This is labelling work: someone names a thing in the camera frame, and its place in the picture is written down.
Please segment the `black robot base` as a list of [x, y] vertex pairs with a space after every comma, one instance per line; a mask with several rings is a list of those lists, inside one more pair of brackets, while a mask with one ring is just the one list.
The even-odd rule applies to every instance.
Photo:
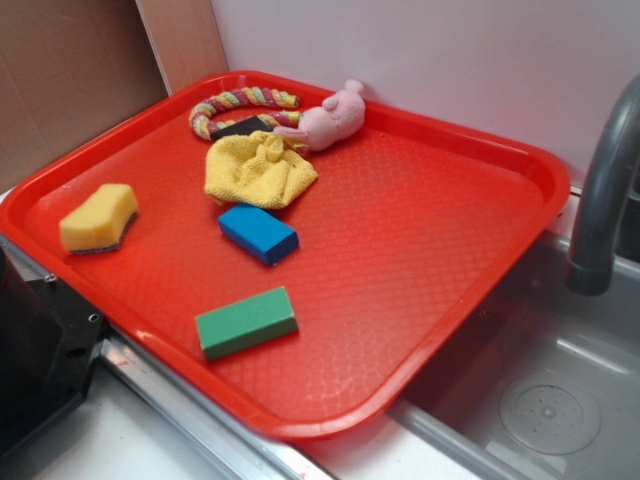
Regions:
[[1, 254], [1, 458], [78, 408], [106, 328], [61, 279], [22, 278]]

